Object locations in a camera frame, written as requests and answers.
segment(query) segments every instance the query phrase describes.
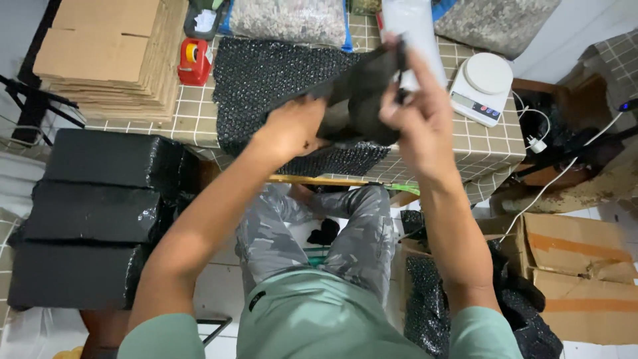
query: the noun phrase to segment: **red tape dispenser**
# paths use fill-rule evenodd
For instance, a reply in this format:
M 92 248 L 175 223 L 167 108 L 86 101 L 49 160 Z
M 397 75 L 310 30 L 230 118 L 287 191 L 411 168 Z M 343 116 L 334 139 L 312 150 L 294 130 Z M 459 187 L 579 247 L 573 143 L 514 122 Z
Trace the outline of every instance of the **red tape dispenser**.
M 203 86 L 212 66 L 212 47 L 206 40 L 186 38 L 182 42 L 177 74 L 184 85 Z

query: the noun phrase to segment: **green t-shirt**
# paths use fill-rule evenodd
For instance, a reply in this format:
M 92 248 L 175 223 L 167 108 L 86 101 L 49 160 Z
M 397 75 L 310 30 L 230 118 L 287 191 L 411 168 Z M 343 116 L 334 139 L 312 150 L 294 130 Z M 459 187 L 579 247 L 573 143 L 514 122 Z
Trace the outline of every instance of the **green t-shirt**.
M 237 337 L 239 359 L 429 358 L 388 323 L 371 293 L 329 273 L 299 270 L 276 275 L 256 286 L 248 298 Z M 205 355 L 193 317 L 167 314 L 137 326 L 124 338 L 117 357 Z M 500 313 L 470 307 L 452 320 L 450 358 L 522 356 Z

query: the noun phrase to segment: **power plug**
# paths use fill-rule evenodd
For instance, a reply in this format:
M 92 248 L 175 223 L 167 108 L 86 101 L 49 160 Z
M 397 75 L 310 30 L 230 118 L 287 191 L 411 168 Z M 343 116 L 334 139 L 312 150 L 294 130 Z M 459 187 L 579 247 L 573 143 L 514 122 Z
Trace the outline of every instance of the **power plug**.
M 543 140 L 538 140 L 532 136 L 527 137 L 527 142 L 530 144 L 530 148 L 534 153 L 541 153 L 547 148 Z

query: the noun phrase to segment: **hand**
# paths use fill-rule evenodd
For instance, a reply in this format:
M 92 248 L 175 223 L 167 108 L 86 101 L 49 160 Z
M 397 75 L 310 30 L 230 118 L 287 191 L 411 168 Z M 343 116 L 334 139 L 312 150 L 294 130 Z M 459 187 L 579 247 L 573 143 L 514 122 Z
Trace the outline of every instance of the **hand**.
M 316 138 L 325 112 L 325 100 L 309 96 L 288 101 L 272 111 L 266 124 L 253 136 L 251 143 L 259 143 L 272 151 L 272 156 L 284 165 L 292 158 L 305 156 L 327 141 Z
M 395 40 L 390 39 L 389 46 Z M 412 93 L 403 106 L 394 102 L 398 84 L 390 84 L 382 98 L 379 117 L 401 132 L 401 156 L 417 180 L 444 183 L 459 176 L 452 151 L 452 107 L 427 63 L 407 48 L 407 64 L 414 71 L 420 90 Z

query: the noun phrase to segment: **white plastic bag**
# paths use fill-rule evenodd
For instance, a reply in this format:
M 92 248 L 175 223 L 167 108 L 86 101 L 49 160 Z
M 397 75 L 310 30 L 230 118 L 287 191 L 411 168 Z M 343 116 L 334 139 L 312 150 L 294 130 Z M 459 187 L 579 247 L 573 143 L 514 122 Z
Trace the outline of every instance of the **white plastic bag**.
M 387 31 L 402 34 L 406 43 L 427 61 L 439 85 L 447 89 L 447 77 L 434 37 L 430 0 L 383 0 L 382 13 L 381 38 Z M 419 89 L 412 71 L 403 74 L 401 86 L 410 91 Z
M 345 0 L 233 0 L 222 33 L 352 51 Z
M 4 324 L 0 359 L 80 359 L 89 332 L 77 309 L 31 308 Z

